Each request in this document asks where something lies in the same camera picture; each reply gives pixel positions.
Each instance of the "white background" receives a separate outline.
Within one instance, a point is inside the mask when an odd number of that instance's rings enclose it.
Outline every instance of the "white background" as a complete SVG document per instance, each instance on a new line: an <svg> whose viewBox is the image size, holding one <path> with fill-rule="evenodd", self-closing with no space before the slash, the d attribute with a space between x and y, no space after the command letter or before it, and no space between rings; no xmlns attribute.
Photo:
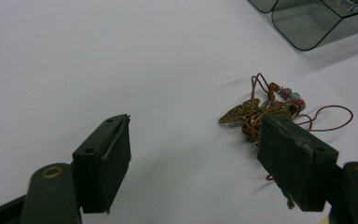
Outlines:
<svg viewBox="0 0 358 224"><path fill-rule="evenodd" d="M111 214L84 223L317 223L329 205L289 210L241 128L217 123L258 72L305 113L349 107L349 126L317 136L339 165L358 161L358 35L299 52L243 0L0 1L0 205L128 113L130 169ZM315 128L347 117L325 111Z"/></svg>

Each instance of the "clear plastic container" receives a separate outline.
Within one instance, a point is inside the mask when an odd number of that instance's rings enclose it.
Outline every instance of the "clear plastic container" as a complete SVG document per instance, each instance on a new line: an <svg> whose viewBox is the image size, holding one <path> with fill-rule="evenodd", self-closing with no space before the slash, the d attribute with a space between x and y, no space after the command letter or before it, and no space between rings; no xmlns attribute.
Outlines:
<svg viewBox="0 0 358 224"><path fill-rule="evenodd" d="M271 12L277 1L278 0L249 0L249 2L251 2L255 8L262 13Z"/></svg>
<svg viewBox="0 0 358 224"><path fill-rule="evenodd" d="M299 50L358 34L358 0L278 0L272 22Z"/></svg>

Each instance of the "brown cord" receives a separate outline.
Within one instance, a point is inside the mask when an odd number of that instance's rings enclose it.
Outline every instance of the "brown cord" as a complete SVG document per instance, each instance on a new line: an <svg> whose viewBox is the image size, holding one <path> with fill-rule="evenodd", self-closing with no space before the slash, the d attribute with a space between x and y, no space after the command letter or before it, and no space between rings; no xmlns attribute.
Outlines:
<svg viewBox="0 0 358 224"><path fill-rule="evenodd" d="M348 111L351 115L351 117L348 119L347 122L335 127L335 128L329 128L329 129L312 129L312 122L314 122L317 118L318 118L318 114L326 109L326 108L331 108L331 107L336 107L336 108L341 108L341 109L344 109L346 111ZM310 127L308 129L309 132L330 132L330 131L334 131L334 130L337 130L337 129L340 129L340 128L343 128L345 127L347 124L349 124L352 120L353 120L353 112L351 112L351 110L349 110L347 107L345 106L342 106L342 105L325 105L323 107L321 107L320 109L318 109L315 113L315 117L313 119L311 119L309 116L307 116L310 120L309 121L304 121L304 122L301 122L301 123L298 123L298 125L302 125L302 124L306 124L306 123L309 123L310 124Z"/></svg>
<svg viewBox="0 0 358 224"><path fill-rule="evenodd" d="M272 180L274 180L274 177L272 177L272 175L267 175L266 180L267 181L272 181Z"/></svg>
<svg viewBox="0 0 358 224"><path fill-rule="evenodd" d="M261 73L258 73L257 76L252 76L252 85L254 85L254 81L258 82L258 84L260 84L261 89L263 89L263 91L265 93L269 93L268 90L266 90L266 88L263 86L263 83L261 83L259 78L262 78L264 81L264 84L267 86L267 88L269 87L269 84L267 83L266 79L263 77L263 75Z"/></svg>

